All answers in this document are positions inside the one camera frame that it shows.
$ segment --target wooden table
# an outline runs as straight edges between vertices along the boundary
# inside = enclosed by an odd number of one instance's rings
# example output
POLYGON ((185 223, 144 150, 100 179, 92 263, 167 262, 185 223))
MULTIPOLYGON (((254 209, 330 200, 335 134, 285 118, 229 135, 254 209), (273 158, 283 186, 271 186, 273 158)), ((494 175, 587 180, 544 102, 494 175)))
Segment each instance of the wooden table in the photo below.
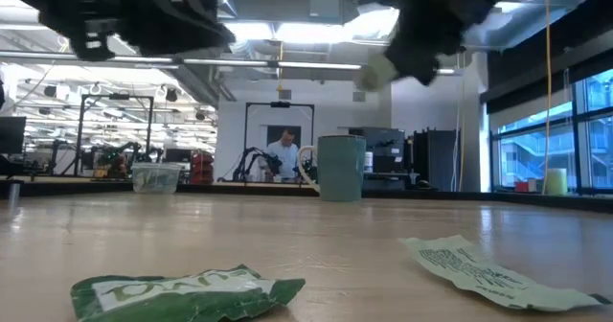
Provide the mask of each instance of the wooden table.
POLYGON ((555 288, 613 297, 613 216, 501 203, 133 193, 0 201, 0 321, 74 321, 69 290, 104 274, 246 264, 305 278, 261 321, 613 321, 613 308, 505 310, 422 269, 397 238, 462 234, 555 288))

